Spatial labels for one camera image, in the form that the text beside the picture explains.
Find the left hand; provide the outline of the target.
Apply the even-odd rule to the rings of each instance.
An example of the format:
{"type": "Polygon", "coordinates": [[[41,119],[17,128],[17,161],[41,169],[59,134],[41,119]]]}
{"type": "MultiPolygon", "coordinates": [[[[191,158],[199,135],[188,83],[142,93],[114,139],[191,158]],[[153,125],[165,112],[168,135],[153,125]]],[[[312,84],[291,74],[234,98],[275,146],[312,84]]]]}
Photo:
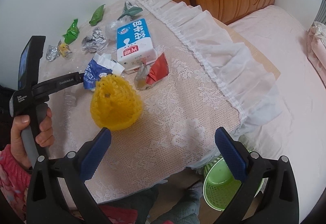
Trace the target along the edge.
{"type": "MultiPolygon", "coordinates": [[[[47,108],[45,119],[40,123],[40,133],[36,136],[36,143],[41,147],[50,147],[53,145],[55,138],[52,127],[52,111],[47,108]]],[[[21,132],[30,124],[28,115],[16,116],[13,119],[11,128],[11,154],[17,163],[24,169],[28,170],[32,165],[25,151],[21,132]]]]}

